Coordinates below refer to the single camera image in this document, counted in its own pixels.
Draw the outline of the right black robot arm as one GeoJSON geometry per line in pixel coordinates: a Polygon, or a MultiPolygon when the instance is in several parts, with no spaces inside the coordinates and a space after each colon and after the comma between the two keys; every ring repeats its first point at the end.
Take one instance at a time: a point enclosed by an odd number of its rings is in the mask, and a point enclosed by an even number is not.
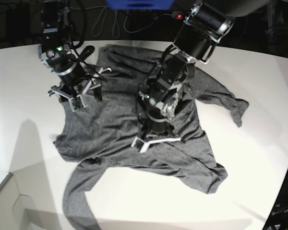
{"type": "Polygon", "coordinates": [[[42,42],[38,47],[38,57],[42,65],[60,78],[60,86],[51,87],[49,95],[57,94],[66,99],[78,101],[82,83],[89,83],[95,97],[101,100],[101,83],[106,82],[102,70],[86,62],[95,51],[94,46],[86,46],[81,53],[77,49],[84,44],[87,32],[87,12],[78,0],[83,17],[83,27],[78,44],[72,40],[74,24],[71,21],[71,5],[68,0],[46,0],[41,11],[42,42]]]}

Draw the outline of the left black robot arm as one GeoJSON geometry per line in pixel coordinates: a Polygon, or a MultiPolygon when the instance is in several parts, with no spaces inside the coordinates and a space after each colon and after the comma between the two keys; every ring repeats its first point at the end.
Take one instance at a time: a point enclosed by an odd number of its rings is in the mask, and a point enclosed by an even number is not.
{"type": "Polygon", "coordinates": [[[174,42],[138,86],[138,98],[144,104],[144,127],[131,146],[139,153],[162,142],[184,142],[170,124],[181,100],[183,84],[195,73],[195,63],[207,63],[215,47],[234,25],[266,5],[266,0],[197,0],[183,21],[174,42]]]}

